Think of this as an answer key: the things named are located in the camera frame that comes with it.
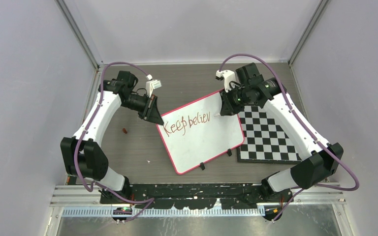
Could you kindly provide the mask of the pink framed whiteboard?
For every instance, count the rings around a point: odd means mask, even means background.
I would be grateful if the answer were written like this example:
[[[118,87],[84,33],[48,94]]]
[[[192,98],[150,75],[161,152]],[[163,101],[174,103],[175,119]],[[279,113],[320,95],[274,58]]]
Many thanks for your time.
[[[157,129],[177,174],[198,168],[201,162],[207,163],[244,142],[239,117],[214,117],[220,110],[220,93],[215,91],[161,116],[164,125]]]

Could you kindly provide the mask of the black white checkerboard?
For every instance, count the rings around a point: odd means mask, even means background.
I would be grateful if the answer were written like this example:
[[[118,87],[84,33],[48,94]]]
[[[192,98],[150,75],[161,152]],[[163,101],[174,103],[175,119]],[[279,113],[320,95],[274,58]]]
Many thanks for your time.
[[[246,106],[238,114],[244,142],[236,148],[241,163],[298,164],[292,141],[276,121],[257,106]]]

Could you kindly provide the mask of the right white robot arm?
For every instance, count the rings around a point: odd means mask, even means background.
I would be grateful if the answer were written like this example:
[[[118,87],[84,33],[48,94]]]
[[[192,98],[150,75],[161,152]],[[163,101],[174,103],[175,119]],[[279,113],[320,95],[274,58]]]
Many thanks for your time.
[[[301,162],[290,169],[276,172],[261,181],[259,191],[268,202],[293,187],[309,189],[332,176],[344,150],[331,144],[306,121],[275,77],[264,80],[254,63],[236,71],[218,70],[216,79],[224,82],[220,90],[220,116],[240,113],[246,106],[258,106],[273,118],[293,143]]]

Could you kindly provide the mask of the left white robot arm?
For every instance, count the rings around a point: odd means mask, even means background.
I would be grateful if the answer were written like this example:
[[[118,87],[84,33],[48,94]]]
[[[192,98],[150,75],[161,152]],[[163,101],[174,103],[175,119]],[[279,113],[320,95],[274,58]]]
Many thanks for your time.
[[[136,111],[139,118],[147,122],[164,124],[157,106],[158,98],[153,94],[161,87],[161,82],[151,75],[147,75],[147,79],[143,95],[134,90],[138,78],[129,71],[120,71],[115,79],[105,80],[82,126],[72,137],[64,137],[60,144],[67,174],[103,185],[106,187],[103,192],[120,204],[131,198],[129,179],[109,167],[100,145],[108,124],[121,107]]]

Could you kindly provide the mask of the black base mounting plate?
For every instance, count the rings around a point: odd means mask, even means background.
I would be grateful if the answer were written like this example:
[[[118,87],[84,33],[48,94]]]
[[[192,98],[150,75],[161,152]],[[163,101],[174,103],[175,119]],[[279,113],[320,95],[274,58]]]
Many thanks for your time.
[[[148,209],[211,209],[217,203],[223,209],[253,209],[257,203],[281,207],[292,198],[292,191],[271,196],[254,183],[133,184],[119,195],[132,201],[153,198]]]

